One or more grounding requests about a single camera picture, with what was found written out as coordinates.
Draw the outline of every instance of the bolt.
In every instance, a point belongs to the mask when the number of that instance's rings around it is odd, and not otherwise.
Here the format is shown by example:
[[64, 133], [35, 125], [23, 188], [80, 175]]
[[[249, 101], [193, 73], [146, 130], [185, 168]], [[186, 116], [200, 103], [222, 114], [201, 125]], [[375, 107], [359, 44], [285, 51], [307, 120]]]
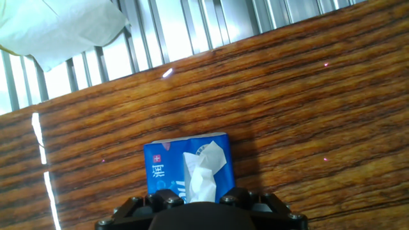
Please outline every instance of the bolt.
[[225, 202], [233, 202], [236, 198], [232, 195], [225, 195], [222, 197], [223, 201]]
[[99, 225], [108, 225], [108, 224], [111, 224], [112, 222], [114, 222], [114, 219], [112, 217], [108, 217], [108, 218], [105, 218], [103, 220], [98, 221], [98, 224]]
[[289, 213], [288, 217], [293, 219], [293, 220], [298, 220], [298, 219], [302, 219], [302, 217], [304, 217], [304, 215], [299, 214], [299, 213]]
[[169, 197], [169, 198], [167, 198], [167, 202], [170, 203], [170, 204], [175, 203], [178, 200], [179, 200], [179, 197]]

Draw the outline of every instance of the blue tissue box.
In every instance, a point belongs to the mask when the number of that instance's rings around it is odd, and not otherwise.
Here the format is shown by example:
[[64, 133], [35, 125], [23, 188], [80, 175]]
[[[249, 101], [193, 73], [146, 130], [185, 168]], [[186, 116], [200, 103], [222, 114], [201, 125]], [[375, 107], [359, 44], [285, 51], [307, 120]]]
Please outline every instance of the blue tissue box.
[[233, 164], [231, 162], [229, 137], [226, 133], [213, 133], [154, 141], [144, 145], [146, 177], [148, 193], [155, 193], [160, 189], [171, 189], [186, 202], [185, 173], [183, 153], [199, 155], [212, 141], [223, 149], [226, 165], [215, 175], [216, 199], [219, 199], [235, 186]]

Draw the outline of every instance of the tissue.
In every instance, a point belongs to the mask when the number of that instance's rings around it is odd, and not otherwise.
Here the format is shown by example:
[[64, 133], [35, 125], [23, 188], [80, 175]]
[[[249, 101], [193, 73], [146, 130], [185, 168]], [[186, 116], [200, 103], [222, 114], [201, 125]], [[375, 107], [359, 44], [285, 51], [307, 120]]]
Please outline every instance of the tissue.
[[109, 0], [0, 1], [0, 48], [32, 55], [43, 71], [93, 46], [104, 46], [128, 24]]
[[200, 155], [184, 152], [183, 159], [188, 188], [186, 202], [215, 202], [214, 175], [227, 163], [223, 149], [212, 141]]

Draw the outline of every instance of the wooden table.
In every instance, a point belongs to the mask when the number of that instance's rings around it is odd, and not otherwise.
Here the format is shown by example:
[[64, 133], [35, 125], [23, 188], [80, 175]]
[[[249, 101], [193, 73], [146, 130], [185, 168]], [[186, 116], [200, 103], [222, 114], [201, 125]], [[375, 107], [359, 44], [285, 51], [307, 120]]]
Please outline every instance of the wooden table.
[[92, 229], [146, 193], [143, 144], [227, 132], [237, 184], [312, 229], [409, 229], [408, 12], [357, 4], [1, 116], [0, 227]]

